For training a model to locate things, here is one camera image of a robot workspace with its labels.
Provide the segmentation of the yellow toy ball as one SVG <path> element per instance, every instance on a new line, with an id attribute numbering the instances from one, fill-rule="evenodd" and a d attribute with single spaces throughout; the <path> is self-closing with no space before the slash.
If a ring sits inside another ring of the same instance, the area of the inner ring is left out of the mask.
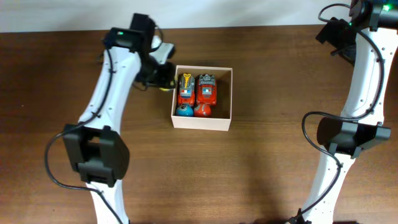
<path id="1" fill-rule="evenodd" d="M 173 91 L 175 89 L 175 81 L 170 82 L 166 86 L 160 87 L 159 89 L 162 91 Z"/>

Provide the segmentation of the red truck with yellow crane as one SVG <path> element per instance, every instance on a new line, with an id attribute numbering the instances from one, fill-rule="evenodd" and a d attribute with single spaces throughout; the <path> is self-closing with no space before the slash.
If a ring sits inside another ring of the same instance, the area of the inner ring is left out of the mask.
<path id="1" fill-rule="evenodd" d="M 195 104 L 195 79 L 190 73 L 183 73 L 178 81 L 178 104 Z"/>

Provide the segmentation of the blue toy ball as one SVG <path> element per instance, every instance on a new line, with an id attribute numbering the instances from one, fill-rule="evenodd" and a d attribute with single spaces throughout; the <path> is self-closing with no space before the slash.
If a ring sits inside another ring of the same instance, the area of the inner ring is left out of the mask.
<path id="1" fill-rule="evenodd" d="M 188 104 L 179 105 L 176 108 L 175 115 L 183 117 L 193 117 L 193 108 Z"/>

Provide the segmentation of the red toy fire truck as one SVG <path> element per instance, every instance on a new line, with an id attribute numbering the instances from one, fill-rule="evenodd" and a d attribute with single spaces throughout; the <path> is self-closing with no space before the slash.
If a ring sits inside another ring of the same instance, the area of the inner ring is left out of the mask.
<path id="1" fill-rule="evenodd" d="M 214 75 L 202 74 L 197 80 L 197 103 L 216 105 L 216 78 Z"/>

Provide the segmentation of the orange-red toy ball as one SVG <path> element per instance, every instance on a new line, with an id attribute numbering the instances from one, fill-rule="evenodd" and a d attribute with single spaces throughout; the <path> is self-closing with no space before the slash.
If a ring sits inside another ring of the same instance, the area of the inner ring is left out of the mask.
<path id="1" fill-rule="evenodd" d="M 194 110 L 193 114 L 195 117 L 207 118 L 211 116 L 211 106 L 208 104 L 198 104 Z"/>

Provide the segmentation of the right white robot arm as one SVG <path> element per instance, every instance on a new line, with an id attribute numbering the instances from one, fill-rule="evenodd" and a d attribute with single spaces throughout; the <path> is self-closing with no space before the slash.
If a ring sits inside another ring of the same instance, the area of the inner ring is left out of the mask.
<path id="1" fill-rule="evenodd" d="M 384 97 L 397 50 L 397 1 L 354 0 L 346 6 L 350 21 L 332 17 L 316 39 L 334 46 L 353 65 L 348 98 L 340 113 L 319 111 L 317 140 L 320 160 L 310 194 L 289 223 L 333 223 L 344 179 L 360 154 L 387 141 Z"/>

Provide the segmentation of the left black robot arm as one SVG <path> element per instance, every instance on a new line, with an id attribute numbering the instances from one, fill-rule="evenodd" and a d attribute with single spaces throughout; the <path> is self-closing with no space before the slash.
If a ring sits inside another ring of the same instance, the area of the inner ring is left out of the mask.
<path id="1" fill-rule="evenodd" d="M 159 27 L 145 14 L 135 13 L 127 29 L 113 27 L 103 39 L 101 74 L 77 124 L 64 127 L 62 139 L 73 171 L 91 193 L 98 223 L 129 223 L 123 178 L 129 149 L 121 139 L 121 121 L 135 82 L 148 88 L 172 90 L 175 66 L 169 62 L 174 44 L 156 35 Z"/>

